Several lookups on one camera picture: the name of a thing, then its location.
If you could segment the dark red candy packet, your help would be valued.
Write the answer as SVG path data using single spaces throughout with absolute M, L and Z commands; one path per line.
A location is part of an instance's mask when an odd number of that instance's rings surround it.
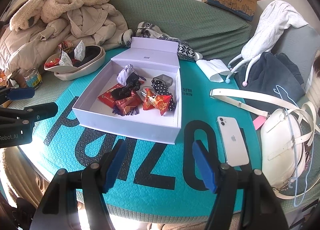
M 137 115 L 141 104 L 140 96 L 133 90 L 130 97 L 115 101 L 112 113 L 120 116 Z

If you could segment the red gold snack packet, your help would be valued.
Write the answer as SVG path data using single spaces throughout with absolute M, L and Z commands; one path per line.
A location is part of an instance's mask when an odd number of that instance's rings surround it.
M 163 116 L 169 107 L 170 95 L 155 95 L 149 88 L 146 90 L 143 110 L 158 109 L 161 116 Z

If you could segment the lavender tasselled sachet pouch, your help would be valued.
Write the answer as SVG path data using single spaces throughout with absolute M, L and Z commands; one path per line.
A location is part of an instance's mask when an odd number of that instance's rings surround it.
M 117 82 L 119 84 L 121 84 L 123 87 L 126 85 L 126 80 L 129 77 L 129 75 L 131 75 L 132 73 L 136 73 L 139 76 L 139 81 L 141 82 L 141 85 L 146 81 L 146 79 L 144 77 L 142 77 L 141 75 L 139 75 L 135 69 L 133 68 L 132 64 L 128 64 L 127 66 L 125 66 L 124 69 L 122 69 L 120 71 L 120 73 L 118 74 L 117 77 Z

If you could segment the polka dot hair scrunchie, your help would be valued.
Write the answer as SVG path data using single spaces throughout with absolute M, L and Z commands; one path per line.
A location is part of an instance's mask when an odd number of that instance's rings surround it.
M 168 91 L 168 87 L 166 86 L 165 82 L 158 80 L 158 79 L 152 79 L 151 80 L 151 86 L 153 87 L 153 90 L 158 95 L 170 95 L 171 99 L 169 101 L 169 111 L 174 111 L 176 109 L 176 103 L 174 102 L 173 95 Z

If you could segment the glass jar blue label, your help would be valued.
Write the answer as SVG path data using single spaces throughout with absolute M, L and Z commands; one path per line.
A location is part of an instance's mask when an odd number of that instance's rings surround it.
M 42 76 L 37 68 L 26 71 L 24 80 L 29 88 L 37 89 L 42 84 Z

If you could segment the red candy in hat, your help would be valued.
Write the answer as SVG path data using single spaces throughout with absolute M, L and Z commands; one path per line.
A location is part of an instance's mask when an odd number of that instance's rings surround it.
M 58 66 L 59 62 L 60 62 L 59 58 L 54 58 L 54 59 L 51 59 L 49 62 L 46 62 L 44 64 L 44 67 L 45 68 L 52 68 L 52 67 Z

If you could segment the white triangular snack packet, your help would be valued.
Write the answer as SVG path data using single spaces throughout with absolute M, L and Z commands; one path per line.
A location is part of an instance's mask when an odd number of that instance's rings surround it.
M 74 59 L 82 62 L 86 55 L 86 46 L 83 41 L 80 41 L 79 44 L 74 48 Z
M 72 60 L 70 59 L 68 54 L 66 52 L 64 52 L 64 51 L 61 51 L 59 65 L 60 66 L 67 66 L 67 67 L 72 67 L 73 66 Z

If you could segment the flat red snack packet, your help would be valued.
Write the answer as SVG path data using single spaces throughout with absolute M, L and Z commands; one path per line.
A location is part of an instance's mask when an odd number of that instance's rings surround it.
M 121 88 L 121 87 L 123 87 L 123 86 L 121 84 L 117 83 L 112 88 L 109 88 L 109 90 L 107 90 L 106 92 L 104 92 L 103 94 L 98 96 L 98 100 L 101 101 L 102 103 L 104 103 L 105 105 L 109 106 L 110 108 L 113 108 L 114 104 L 115 104 L 115 100 L 111 96 L 111 92 L 113 90 L 115 90 L 116 88 Z

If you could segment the beige puffy jacket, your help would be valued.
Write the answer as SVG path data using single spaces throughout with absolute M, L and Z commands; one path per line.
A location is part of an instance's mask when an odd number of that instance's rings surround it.
M 63 41 L 117 48 L 127 29 L 110 0 L 27 0 L 1 35 L 1 71 L 38 68 Z

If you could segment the white leather handbag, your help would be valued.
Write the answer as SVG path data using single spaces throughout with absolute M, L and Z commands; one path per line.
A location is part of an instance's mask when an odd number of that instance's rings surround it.
M 313 140 L 319 131 L 313 103 L 307 101 L 299 107 L 293 100 L 225 88 L 212 89 L 209 95 L 264 118 L 260 127 L 262 172 L 278 198 L 292 199 L 296 207 L 300 206 L 313 186 L 306 184 L 301 194 L 292 196 L 284 191 L 297 190 L 299 177 L 311 170 Z

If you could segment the grey transparent earbuds case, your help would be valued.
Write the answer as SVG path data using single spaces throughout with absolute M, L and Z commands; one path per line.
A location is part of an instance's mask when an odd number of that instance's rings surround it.
M 173 80 L 173 78 L 171 78 L 170 76 L 167 76 L 166 74 L 161 74 L 161 75 L 154 77 L 152 79 L 152 81 L 153 82 L 160 81 L 160 82 L 164 83 L 167 88 L 169 88 L 172 86 L 174 80 Z

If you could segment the dark navy sweatshirt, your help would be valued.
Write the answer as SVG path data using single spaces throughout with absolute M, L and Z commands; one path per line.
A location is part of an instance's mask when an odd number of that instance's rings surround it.
M 241 90 L 258 92 L 298 102 L 304 95 L 304 81 L 299 68 L 284 54 L 264 52 L 251 67 L 248 85 L 243 86 L 246 68 L 242 67 L 234 76 Z

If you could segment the black white patterned knit scarf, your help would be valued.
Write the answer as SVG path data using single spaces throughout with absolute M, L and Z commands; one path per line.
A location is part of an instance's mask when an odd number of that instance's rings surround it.
M 157 25 L 151 24 L 149 22 L 140 22 L 136 30 L 129 29 L 123 32 L 118 38 L 118 43 L 121 46 L 130 48 L 133 37 L 153 38 L 158 40 L 177 42 L 177 56 L 180 60 L 196 62 L 197 60 L 203 58 L 203 56 L 200 53 L 195 52 L 186 41 L 171 37 L 163 33 Z

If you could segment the green bed cover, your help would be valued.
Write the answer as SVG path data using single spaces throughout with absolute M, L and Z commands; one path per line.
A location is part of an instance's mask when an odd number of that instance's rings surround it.
M 243 19 L 195 0 L 111 0 L 111 4 L 124 15 L 130 28 L 136 28 L 143 21 L 152 23 L 166 34 L 188 42 L 193 50 L 205 57 L 220 58 L 224 62 L 228 62 L 241 50 L 252 30 Z M 14 102 L 11 107 L 21 109 L 21 102 Z M 15 204 L 18 197 L 38 205 L 51 179 L 46 179 L 33 165 L 22 146 L 1 150 L 1 183 L 11 205 Z M 148 222 L 205 221 L 208 216 L 201 219 Z

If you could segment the white knit tasselled hat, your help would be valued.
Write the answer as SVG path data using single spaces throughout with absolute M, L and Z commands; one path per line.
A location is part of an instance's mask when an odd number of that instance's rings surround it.
M 267 5 L 260 15 L 257 28 L 252 38 L 242 47 L 241 53 L 234 57 L 228 64 L 231 68 L 226 77 L 226 83 L 231 77 L 247 65 L 244 87 L 248 85 L 249 72 L 257 63 L 262 53 L 270 52 L 280 39 L 284 31 L 290 27 L 295 29 L 308 25 L 303 16 L 289 3 L 274 0 Z

